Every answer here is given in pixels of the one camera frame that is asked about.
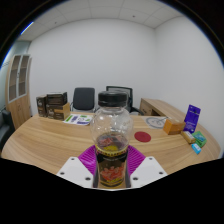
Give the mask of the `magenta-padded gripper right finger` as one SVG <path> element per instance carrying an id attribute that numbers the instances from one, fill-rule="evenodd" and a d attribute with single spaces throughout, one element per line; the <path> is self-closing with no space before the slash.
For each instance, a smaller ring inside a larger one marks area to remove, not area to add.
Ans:
<path id="1" fill-rule="evenodd" d="M 128 147 L 125 184 L 140 188 L 165 177 L 167 173 L 153 156 L 146 157 L 133 146 Z"/>

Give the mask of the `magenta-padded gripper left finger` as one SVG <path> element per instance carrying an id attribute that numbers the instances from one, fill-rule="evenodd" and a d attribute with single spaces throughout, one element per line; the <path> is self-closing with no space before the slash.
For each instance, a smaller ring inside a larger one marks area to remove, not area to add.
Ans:
<path id="1" fill-rule="evenodd" d="M 70 157 L 57 176 L 84 188 L 98 186 L 95 146 L 87 148 L 78 157 Z"/>

